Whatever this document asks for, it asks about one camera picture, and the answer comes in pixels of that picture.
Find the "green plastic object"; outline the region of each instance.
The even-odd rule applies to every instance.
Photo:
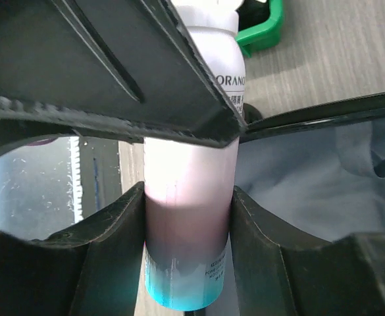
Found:
[[[281,27],[283,25],[283,2],[282,0],[269,0],[270,17],[264,23],[242,30],[236,36],[242,53],[246,57],[262,49],[270,48],[278,44],[281,38]]]

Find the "gradient bottle label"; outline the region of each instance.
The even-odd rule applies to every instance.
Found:
[[[180,311],[208,306],[220,295],[224,282],[226,250],[208,264],[182,271],[179,262],[172,260],[170,267],[158,268],[148,254],[145,256],[145,286],[159,304]]]

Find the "plastic bottle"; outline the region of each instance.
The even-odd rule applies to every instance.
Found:
[[[201,56],[242,113],[245,64],[234,39],[236,8],[176,8]],[[165,307],[201,309],[222,291],[238,142],[214,149],[144,140],[145,286]]]

